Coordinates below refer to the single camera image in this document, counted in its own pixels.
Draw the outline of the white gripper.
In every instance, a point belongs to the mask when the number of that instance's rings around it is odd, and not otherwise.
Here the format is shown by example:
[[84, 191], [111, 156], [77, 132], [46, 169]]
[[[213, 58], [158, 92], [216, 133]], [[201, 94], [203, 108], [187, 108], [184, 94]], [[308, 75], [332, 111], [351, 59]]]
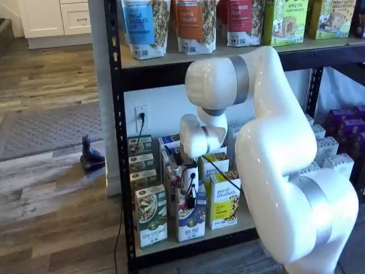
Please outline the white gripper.
[[198, 166], [189, 165], [183, 166], [181, 174], [182, 191], [187, 191], [186, 203], [188, 208], [194, 208], [197, 204], [197, 190], [198, 190]]

